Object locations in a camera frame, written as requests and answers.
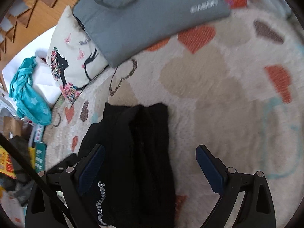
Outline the black pants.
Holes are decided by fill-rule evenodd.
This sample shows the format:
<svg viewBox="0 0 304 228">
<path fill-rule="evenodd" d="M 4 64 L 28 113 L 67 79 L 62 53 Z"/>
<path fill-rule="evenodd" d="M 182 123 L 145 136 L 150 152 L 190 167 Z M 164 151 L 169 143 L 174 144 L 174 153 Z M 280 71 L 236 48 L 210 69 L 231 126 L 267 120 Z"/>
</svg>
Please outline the black pants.
<svg viewBox="0 0 304 228">
<path fill-rule="evenodd" d="M 175 184 L 169 160 L 167 106 L 106 104 L 90 125 L 78 156 L 101 148 L 80 177 L 90 218 L 114 227 L 174 227 Z"/>
</svg>

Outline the wooden stair railing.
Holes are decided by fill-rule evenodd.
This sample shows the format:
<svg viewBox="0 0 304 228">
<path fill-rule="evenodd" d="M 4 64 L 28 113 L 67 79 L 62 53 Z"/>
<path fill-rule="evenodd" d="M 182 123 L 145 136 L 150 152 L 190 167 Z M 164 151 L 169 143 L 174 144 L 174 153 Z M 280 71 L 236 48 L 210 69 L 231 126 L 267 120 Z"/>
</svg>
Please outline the wooden stair railing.
<svg viewBox="0 0 304 228">
<path fill-rule="evenodd" d="M 75 0 L 4 0 L 1 2 L 1 67 L 33 39 L 55 26 Z"/>
</svg>

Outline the teal star cloth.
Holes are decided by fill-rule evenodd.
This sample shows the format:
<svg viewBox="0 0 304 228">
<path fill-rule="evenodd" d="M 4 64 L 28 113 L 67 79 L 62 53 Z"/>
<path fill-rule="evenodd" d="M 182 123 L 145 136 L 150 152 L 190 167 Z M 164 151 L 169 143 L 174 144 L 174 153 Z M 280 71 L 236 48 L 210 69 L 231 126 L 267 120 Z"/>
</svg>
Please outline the teal star cloth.
<svg viewBox="0 0 304 228">
<path fill-rule="evenodd" d="M 35 124 L 51 123 L 51 110 L 44 98 L 32 87 L 32 74 L 37 65 L 35 56 L 25 58 L 10 82 L 9 97 L 17 104 L 17 116 Z"/>
</svg>

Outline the heart pattern quilt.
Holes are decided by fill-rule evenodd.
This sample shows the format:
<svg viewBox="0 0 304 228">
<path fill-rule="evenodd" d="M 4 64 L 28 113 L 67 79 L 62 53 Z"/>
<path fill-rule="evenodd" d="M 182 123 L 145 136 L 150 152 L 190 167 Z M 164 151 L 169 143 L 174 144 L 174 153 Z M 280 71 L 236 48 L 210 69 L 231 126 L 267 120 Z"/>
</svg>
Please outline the heart pattern quilt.
<svg viewBox="0 0 304 228">
<path fill-rule="evenodd" d="M 178 227 L 200 227 L 218 195 L 195 159 L 206 145 L 226 166 L 264 172 L 276 225 L 303 199 L 303 47 L 291 25 L 257 9 L 176 36 L 107 68 L 44 132 L 46 168 L 77 152 L 105 103 L 169 108 Z"/>
</svg>

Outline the green box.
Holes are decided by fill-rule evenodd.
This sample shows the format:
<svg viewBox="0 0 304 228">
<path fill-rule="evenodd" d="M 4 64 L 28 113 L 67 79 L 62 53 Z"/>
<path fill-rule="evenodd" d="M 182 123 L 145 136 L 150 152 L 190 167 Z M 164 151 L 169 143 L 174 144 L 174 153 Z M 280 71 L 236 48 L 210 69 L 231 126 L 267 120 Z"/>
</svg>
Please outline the green box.
<svg viewBox="0 0 304 228">
<path fill-rule="evenodd" d="M 42 142 L 35 143 L 35 170 L 37 173 L 45 170 L 46 147 Z"/>
</svg>

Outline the brown cardboard box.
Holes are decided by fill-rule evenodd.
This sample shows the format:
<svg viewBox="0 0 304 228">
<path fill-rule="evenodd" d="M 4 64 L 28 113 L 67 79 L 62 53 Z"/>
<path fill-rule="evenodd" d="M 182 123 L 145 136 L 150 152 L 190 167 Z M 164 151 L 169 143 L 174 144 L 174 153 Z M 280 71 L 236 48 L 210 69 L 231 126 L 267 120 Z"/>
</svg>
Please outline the brown cardboard box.
<svg viewBox="0 0 304 228">
<path fill-rule="evenodd" d="M 16 135 L 22 135 L 23 121 L 15 117 L 4 116 L 3 135 L 6 139 L 12 139 Z"/>
</svg>

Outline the grey laptop bag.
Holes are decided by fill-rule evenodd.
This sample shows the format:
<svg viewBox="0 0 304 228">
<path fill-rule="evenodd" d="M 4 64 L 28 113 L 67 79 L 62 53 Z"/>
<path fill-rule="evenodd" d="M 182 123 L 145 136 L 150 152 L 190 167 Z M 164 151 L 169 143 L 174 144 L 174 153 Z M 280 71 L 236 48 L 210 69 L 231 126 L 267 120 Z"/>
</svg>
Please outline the grey laptop bag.
<svg viewBox="0 0 304 228">
<path fill-rule="evenodd" d="M 74 17 L 111 67 L 230 12 L 225 0 L 78 0 L 73 8 Z"/>
</svg>

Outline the yellow red box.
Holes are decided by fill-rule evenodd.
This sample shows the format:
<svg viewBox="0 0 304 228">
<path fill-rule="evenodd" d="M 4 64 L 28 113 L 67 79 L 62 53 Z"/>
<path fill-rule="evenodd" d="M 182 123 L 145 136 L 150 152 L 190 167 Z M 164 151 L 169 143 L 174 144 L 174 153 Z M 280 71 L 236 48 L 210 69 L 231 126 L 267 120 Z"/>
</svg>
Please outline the yellow red box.
<svg viewBox="0 0 304 228">
<path fill-rule="evenodd" d="M 17 179 L 14 173 L 11 157 L 2 146 L 0 146 L 0 172 L 10 178 L 13 178 L 15 180 Z"/>
</svg>

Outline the white printed lady pillow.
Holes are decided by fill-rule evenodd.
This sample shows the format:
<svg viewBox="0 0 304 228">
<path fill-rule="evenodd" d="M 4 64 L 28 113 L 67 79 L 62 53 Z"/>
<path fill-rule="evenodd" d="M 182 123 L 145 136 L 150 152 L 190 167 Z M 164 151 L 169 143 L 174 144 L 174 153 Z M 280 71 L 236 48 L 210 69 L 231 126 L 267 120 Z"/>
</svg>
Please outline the white printed lady pillow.
<svg viewBox="0 0 304 228">
<path fill-rule="evenodd" d="M 73 103 L 83 89 L 108 65 L 66 6 L 51 38 L 46 62 L 60 91 Z"/>
</svg>

